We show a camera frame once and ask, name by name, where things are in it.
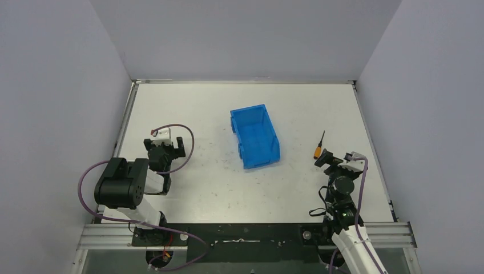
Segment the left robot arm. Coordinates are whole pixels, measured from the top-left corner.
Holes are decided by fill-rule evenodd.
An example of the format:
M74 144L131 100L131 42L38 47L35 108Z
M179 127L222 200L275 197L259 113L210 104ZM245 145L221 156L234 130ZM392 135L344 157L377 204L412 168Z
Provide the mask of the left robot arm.
M147 229L147 239L155 246L169 239L164 213L156 210L147 195L166 195L171 187L171 164L186 157L183 138L145 139L146 158L129 162L125 158L111 158L98 180L94 198L99 205L115 209L135 222L137 228Z

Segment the orange handled screwdriver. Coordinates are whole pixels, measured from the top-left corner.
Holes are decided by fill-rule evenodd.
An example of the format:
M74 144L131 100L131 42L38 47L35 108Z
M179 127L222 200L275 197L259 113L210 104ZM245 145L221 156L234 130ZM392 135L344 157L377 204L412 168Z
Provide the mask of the orange handled screwdriver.
M322 136L321 136L321 139L320 139L320 141L319 141L319 143L318 143L318 145L317 145L317 147L316 147L316 149L314 151L313 158L315 160L317 160L320 157L320 155L321 155L321 152L322 152L322 141L324 139L324 136L325 136L325 131L323 131Z

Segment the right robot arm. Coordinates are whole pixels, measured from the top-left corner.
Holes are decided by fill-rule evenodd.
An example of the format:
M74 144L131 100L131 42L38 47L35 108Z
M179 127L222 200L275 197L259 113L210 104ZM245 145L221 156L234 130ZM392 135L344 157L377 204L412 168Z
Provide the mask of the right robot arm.
M351 273L387 273L373 247L361 217L362 200L369 161L357 152L347 153L343 159L323 149L315 166L327 165L324 174L328 182L320 195L325 204L327 219L321 229L322 239L336 250L329 260L329 272L334 270L339 253Z

